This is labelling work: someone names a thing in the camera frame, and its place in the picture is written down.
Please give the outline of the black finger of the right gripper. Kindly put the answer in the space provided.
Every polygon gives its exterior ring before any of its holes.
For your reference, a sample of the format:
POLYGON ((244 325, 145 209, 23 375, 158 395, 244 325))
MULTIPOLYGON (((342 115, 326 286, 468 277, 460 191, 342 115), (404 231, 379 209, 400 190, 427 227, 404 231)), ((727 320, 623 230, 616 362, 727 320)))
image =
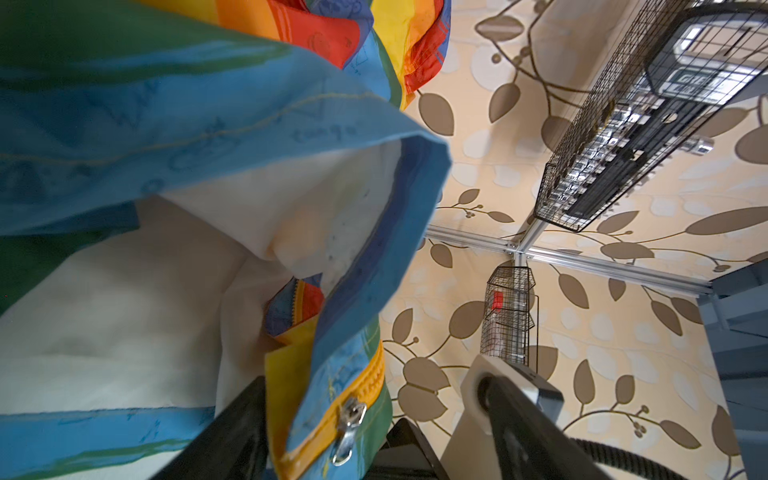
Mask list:
POLYGON ((481 379, 478 401, 489 418, 503 479, 608 477, 509 378, 481 379))

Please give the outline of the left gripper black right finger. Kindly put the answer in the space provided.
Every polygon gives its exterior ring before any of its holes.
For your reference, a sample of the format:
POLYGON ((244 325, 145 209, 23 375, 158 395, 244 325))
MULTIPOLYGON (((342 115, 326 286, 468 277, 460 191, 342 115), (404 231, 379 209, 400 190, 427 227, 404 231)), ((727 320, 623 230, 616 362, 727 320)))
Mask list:
POLYGON ((448 480, 449 476, 419 427, 399 419, 374 457, 365 480, 448 480))

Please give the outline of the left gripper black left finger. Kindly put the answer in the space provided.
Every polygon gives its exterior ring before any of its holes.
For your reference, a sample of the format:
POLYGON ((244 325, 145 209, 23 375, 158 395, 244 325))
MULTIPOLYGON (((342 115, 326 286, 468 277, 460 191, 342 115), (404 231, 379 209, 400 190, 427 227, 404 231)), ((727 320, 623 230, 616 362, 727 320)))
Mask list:
POLYGON ((152 480, 261 479, 266 464, 266 384, 260 376, 152 480))

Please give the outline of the rainbow striped jacket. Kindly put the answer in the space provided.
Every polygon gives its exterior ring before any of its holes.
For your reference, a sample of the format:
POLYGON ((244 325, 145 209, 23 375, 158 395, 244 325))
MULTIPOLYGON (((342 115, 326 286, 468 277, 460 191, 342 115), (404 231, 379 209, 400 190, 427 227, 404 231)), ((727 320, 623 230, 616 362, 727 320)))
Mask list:
POLYGON ((152 479, 256 378, 261 479, 362 479, 451 167, 447 1, 1 5, 1 475, 152 479))

